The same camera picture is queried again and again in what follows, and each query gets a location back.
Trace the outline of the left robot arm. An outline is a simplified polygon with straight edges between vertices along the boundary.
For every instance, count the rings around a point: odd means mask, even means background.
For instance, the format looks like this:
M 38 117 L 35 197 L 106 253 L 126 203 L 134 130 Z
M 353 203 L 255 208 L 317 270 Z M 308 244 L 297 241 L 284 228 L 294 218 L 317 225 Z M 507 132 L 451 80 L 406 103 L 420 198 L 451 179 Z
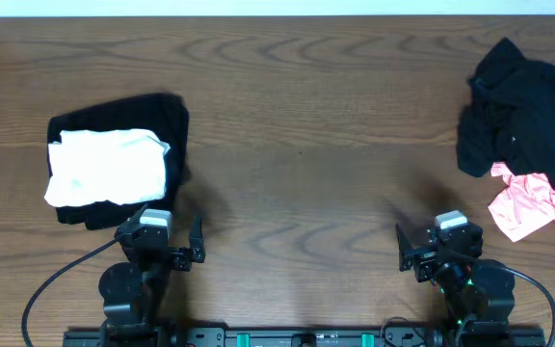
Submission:
M 200 217 L 193 219 L 187 247 L 172 247 L 171 236 L 172 213 L 166 210 L 143 208 L 117 228 L 127 260 L 107 269 L 98 284 L 110 327 L 155 327 L 171 272 L 188 272 L 205 260 Z

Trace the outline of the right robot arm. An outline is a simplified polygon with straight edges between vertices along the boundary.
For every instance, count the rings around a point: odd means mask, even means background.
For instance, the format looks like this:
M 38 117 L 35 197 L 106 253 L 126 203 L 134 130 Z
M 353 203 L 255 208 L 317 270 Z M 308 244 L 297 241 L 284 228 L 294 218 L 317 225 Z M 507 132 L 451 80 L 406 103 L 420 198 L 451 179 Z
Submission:
M 415 248 L 396 229 L 399 270 L 413 270 L 419 282 L 437 286 L 452 325 L 474 322 L 507 323 L 515 307 L 515 278 L 495 260 L 481 260 L 483 230 L 466 222 L 456 227 L 432 227 L 428 243 Z

